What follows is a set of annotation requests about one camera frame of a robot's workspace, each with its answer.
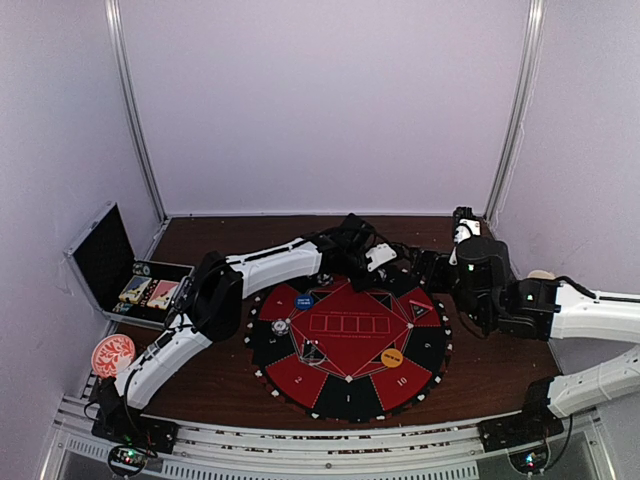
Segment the patterned paper cup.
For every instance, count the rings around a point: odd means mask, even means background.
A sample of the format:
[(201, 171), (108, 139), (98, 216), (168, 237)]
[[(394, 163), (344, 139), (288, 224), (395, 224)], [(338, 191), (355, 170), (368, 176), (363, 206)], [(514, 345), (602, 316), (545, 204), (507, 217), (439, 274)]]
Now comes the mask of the patterned paper cup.
[(556, 275), (546, 270), (535, 269), (532, 270), (527, 277), (531, 279), (554, 280)]

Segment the round red black poker mat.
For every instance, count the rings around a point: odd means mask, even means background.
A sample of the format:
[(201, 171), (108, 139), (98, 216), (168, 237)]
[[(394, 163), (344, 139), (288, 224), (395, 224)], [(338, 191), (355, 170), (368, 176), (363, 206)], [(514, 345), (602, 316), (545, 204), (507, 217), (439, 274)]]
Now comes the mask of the round red black poker mat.
[[(441, 383), (453, 352), (445, 307), (412, 286), (406, 270), (388, 273), (383, 286), (362, 292), (332, 275), (328, 286), (300, 277), (254, 294), (244, 342), (255, 377), (272, 397), (314, 419), (364, 423), (403, 412)], [(301, 294), (314, 297), (310, 310), (294, 307)], [(288, 335), (272, 333), (278, 319), (290, 320)], [(300, 361), (307, 339), (327, 356), (319, 366)], [(387, 348), (403, 353), (398, 368), (381, 363)]]

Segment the white chips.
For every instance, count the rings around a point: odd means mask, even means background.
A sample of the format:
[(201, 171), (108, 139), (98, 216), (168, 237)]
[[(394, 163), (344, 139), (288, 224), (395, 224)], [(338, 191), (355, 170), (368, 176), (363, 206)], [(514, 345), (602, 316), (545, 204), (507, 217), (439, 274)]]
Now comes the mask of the white chips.
[(289, 319), (278, 319), (271, 324), (272, 333), (277, 337), (288, 335), (290, 331)]
[(331, 285), (334, 282), (333, 276), (330, 275), (330, 274), (326, 274), (326, 273), (319, 274), (318, 277), (317, 277), (317, 280), (318, 280), (318, 284), (320, 286), (328, 286), (328, 285)]

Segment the aluminium frame post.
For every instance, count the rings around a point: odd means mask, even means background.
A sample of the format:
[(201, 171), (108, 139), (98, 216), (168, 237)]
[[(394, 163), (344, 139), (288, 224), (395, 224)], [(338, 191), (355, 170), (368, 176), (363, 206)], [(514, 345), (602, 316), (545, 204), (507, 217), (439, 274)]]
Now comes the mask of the aluminium frame post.
[(105, 12), (134, 152), (155, 216), (160, 223), (163, 223), (167, 220), (167, 214), (151, 164), (135, 97), (133, 78), (131, 75), (124, 28), (122, 24), (120, 2), (117, 0), (106, 0)]
[(504, 208), (504, 202), (524, 136), (524, 120), (533, 94), (539, 65), (545, 13), (546, 1), (533, 0), (529, 2), (523, 49), (511, 112), (498, 167), (484, 213), (485, 220), (492, 227), (497, 225), (499, 213)]

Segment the left aluminium frame post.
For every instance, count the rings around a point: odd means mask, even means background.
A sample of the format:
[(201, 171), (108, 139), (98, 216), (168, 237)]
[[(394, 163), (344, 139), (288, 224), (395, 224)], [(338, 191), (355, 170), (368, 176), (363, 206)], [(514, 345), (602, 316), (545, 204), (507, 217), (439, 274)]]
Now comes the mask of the left aluminium frame post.
[(106, 0), (105, 12), (134, 152), (155, 216), (160, 223), (163, 223), (167, 220), (167, 214), (151, 164), (135, 97), (133, 78), (131, 75), (124, 28), (122, 24), (120, 2), (117, 0)]

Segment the right aluminium frame post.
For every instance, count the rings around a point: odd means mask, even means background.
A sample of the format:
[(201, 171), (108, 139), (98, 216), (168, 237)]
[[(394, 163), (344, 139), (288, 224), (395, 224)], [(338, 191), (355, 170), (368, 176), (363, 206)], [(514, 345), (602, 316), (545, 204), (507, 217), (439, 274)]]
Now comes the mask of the right aluminium frame post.
[(523, 49), (511, 112), (498, 167), (484, 213), (485, 220), (492, 227), (497, 225), (499, 213), (504, 208), (504, 202), (524, 136), (524, 120), (533, 94), (539, 65), (545, 13), (546, 1), (533, 0), (529, 2)]

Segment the orange big blind button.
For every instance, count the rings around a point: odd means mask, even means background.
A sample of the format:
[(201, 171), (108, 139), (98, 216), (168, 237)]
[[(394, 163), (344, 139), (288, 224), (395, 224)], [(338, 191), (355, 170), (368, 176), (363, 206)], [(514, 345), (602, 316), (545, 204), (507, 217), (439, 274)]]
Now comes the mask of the orange big blind button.
[(381, 353), (380, 359), (386, 368), (398, 368), (404, 361), (404, 355), (396, 348), (387, 348)]

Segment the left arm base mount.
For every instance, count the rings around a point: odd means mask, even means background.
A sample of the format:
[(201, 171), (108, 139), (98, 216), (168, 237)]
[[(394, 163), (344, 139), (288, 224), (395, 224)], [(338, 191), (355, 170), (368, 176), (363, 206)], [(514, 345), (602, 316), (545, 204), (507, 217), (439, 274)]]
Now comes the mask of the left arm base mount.
[(128, 406), (118, 393), (113, 378), (100, 380), (94, 386), (89, 402), (98, 407), (91, 430), (94, 436), (149, 448), (156, 453), (173, 452), (178, 425), (172, 421), (142, 416), (139, 410)]

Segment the front aluminium rail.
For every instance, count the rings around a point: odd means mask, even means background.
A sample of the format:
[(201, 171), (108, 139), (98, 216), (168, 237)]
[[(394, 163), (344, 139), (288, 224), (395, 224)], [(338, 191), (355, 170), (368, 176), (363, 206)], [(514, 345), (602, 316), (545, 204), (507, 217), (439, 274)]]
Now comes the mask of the front aluminium rail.
[[(86, 395), (63, 396), (35, 479), (118, 479), (106, 465), (113, 443), (91, 435)], [(173, 420), (172, 453), (159, 453), (132, 479), (622, 479), (595, 411), (575, 414), (569, 444), (560, 434), (489, 452), (477, 428), (497, 416), (432, 425), (282, 430)], [(512, 463), (549, 447), (542, 475)]]

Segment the red floral round tin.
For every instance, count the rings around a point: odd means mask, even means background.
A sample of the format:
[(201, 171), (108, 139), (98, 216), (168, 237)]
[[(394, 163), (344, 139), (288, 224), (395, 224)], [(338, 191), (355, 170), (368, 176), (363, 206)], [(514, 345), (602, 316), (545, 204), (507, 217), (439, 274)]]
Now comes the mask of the red floral round tin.
[(94, 348), (91, 356), (91, 368), (100, 378), (116, 377), (136, 358), (133, 340), (124, 334), (105, 337)]

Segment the black gold card box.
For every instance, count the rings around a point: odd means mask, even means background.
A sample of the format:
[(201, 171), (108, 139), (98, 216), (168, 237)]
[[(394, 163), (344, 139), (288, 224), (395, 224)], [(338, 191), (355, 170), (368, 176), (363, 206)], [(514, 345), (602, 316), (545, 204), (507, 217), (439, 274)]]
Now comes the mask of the black gold card box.
[(134, 275), (119, 294), (119, 300), (134, 305), (146, 301), (150, 295), (152, 282), (151, 277)]

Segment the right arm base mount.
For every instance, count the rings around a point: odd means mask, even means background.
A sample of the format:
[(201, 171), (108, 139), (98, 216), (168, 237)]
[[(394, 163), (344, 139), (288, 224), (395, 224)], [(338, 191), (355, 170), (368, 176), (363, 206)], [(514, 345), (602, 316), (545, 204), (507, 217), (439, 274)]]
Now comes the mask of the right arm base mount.
[(561, 419), (515, 414), (484, 420), (477, 425), (485, 452), (513, 449), (521, 445), (542, 442), (564, 432)]

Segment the blue small blind button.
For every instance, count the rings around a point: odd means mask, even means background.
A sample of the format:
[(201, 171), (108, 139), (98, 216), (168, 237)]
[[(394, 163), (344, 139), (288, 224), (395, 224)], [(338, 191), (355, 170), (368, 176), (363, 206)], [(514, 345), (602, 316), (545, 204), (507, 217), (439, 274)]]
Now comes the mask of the blue small blind button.
[(310, 294), (298, 295), (294, 300), (294, 307), (300, 311), (310, 310), (315, 304), (314, 297)]

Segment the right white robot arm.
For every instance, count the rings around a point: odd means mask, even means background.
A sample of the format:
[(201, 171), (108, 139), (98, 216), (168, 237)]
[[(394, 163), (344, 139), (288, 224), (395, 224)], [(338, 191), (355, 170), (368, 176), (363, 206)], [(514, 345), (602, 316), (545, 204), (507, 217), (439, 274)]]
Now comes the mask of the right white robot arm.
[(590, 338), (631, 344), (596, 366), (529, 385), (523, 412), (513, 419), (519, 440), (535, 440), (551, 424), (578, 411), (639, 390), (639, 298), (590, 290), (568, 276), (516, 279), (506, 243), (471, 236), (449, 254), (412, 248), (411, 270), (450, 295), (483, 335), (525, 339)]

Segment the aluminium poker case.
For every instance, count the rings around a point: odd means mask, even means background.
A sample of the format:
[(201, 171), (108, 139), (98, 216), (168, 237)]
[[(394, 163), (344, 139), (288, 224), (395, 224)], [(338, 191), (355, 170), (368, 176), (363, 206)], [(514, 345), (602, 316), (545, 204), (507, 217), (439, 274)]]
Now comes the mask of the aluminium poker case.
[(65, 250), (81, 287), (106, 318), (161, 330), (193, 282), (194, 267), (138, 259), (115, 202)]

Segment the red gold card box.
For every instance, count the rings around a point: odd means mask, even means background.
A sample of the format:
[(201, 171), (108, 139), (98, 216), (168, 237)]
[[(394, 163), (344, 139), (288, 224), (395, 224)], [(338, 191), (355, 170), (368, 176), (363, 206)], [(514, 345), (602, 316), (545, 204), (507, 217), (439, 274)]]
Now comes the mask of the red gold card box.
[(146, 307), (158, 310), (167, 310), (178, 286), (178, 282), (160, 280), (147, 300)]

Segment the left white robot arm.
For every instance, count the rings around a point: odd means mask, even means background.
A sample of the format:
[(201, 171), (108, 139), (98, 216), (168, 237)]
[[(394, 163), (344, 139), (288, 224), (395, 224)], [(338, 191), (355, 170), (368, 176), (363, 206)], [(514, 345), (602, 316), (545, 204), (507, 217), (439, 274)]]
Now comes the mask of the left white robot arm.
[(123, 444), (137, 442), (144, 424), (131, 411), (144, 409), (192, 357), (232, 337), (247, 297), (322, 272), (367, 280), (381, 266), (403, 257), (406, 248), (350, 214), (337, 227), (261, 251), (229, 256), (210, 252), (196, 273), (192, 292), (169, 326), (130, 366), (99, 383), (96, 403), (106, 429)]

